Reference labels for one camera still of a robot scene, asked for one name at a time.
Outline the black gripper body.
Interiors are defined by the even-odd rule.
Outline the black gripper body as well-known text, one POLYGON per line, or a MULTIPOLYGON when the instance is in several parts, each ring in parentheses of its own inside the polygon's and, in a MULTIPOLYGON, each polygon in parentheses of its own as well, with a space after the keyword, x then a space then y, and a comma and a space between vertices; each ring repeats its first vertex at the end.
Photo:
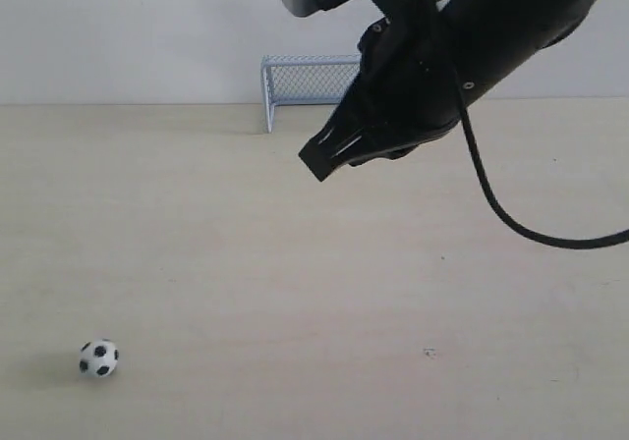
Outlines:
POLYGON ((408 129, 413 148, 442 138, 491 89, 482 0, 372 0, 381 19, 359 41, 360 70, 343 101, 364 128, 408 129))

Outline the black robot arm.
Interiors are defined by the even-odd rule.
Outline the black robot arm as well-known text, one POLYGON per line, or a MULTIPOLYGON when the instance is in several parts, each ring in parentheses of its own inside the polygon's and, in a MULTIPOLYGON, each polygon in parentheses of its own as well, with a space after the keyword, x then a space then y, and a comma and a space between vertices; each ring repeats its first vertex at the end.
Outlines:
POLYGON ((570 35, 598 0, 372 1, 381 18, 359 41, 359 72, 299 154, 319 180, 446 136, 464 107, 570 35))

